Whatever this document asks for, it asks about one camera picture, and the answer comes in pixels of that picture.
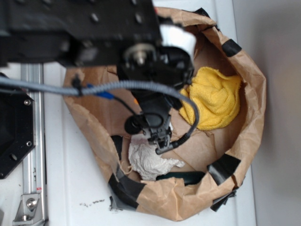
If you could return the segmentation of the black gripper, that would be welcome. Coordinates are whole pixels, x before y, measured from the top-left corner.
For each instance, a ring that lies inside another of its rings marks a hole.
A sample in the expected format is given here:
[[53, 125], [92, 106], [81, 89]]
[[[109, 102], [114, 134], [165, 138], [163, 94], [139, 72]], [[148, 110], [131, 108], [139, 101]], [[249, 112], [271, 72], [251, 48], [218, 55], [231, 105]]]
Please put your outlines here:
[[150, 145], [156, 146], [155, 152], [167, 152], [171, 145], [171, 109], [179, 110], [179, 99], [160, 92], [145, 89], [127, 89], [137, 100], [141, 112], [130, 116], [124, 125], [130, 135], [144, 132]]

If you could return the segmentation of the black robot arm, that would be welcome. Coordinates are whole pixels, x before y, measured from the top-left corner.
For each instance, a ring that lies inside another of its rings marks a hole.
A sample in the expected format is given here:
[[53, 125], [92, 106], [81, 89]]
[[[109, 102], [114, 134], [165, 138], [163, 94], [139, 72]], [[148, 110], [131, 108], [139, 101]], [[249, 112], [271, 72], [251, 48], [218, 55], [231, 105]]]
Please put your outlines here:
[[162, 154], [185, 143], [198, 119], [171, 141], [170, 110], [197, 107], [180, 89], [191, 83], [196, 38], [179, 22], [160, 16], [150, 0], [3, 0], [0, 3], [0, 65], [57, 62], [65, 67], [115, 65], [118, 82], [55, 88], [1, 79], [2, 86], [68, 96], [109, 96], [128, 89], [142, 110], [125, 122], [143, 132]]

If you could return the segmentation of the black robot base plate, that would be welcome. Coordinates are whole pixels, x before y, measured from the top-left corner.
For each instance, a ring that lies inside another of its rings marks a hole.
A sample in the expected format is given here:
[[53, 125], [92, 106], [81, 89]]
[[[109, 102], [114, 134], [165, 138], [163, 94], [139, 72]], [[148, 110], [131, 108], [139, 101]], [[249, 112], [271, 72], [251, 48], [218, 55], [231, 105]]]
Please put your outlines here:
[[0, 86], [0, 178], [35, 147], [34, 100], [21, 88]]

